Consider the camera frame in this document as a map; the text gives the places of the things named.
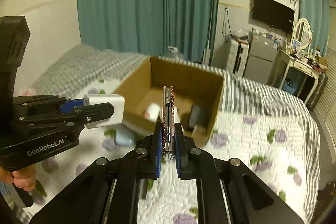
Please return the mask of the person left hand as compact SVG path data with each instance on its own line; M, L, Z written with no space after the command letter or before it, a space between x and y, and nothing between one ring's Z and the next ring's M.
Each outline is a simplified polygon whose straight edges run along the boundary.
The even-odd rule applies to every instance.
M34 165L31 165L14 172L8 172L1 167L0 179L5 184L14 184L17 188L30 192L36 186L36 169Z

